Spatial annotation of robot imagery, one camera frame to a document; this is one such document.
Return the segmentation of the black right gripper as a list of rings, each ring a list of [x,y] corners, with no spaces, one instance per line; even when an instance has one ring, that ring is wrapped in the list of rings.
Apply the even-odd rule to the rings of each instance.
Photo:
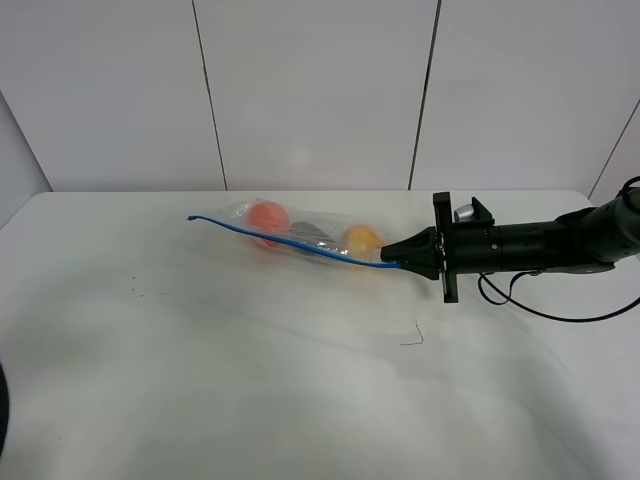
[[[450,193],[435,193],[436,228],[427,227],[405,240],[385,245],[380,251],[381,260],[401,263],[402,270],[424,278],[438,278],[441,272],[444,302],[457,303],[457,275],[485,273],[495,260],[495,219],[476,197],[469,204],[475,208],[475,219],[456,223]]]

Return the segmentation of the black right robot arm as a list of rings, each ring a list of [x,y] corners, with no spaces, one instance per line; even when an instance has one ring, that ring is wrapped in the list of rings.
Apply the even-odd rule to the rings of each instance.
[[[616,197],[553,221],[498,225],[475,197],[454,210],[451,195],[433,195],[435,225],[381,249],[385,263],[443,284],[458,301],[459,274],[533,272],[591,274],[639,253],[639,179]]]

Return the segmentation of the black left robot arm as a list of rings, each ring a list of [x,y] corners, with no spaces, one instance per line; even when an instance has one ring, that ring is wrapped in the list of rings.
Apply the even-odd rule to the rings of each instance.
[[[3,453],[9,425],[9,391],[4,369],[0,366],[0,454]]]

